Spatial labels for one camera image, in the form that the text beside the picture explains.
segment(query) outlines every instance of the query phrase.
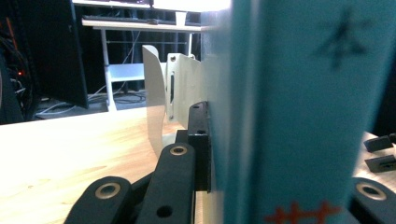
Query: black monitor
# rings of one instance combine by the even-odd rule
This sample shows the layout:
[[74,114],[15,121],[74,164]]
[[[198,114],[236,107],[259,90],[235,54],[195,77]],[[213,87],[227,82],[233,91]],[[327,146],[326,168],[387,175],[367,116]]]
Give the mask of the black monitor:
[[21,22],[41,93],[88,107],[87,87],[70,0],[9,0]]

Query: wooden tabletop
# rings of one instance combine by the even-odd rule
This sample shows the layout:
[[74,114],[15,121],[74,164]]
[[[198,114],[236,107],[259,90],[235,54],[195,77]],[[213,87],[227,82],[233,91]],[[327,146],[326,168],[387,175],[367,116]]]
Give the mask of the wooden tabletop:
[[0,223],[63,223],[93,181],[133,183],[157,162],[146,108],[3,125],[0,150]]

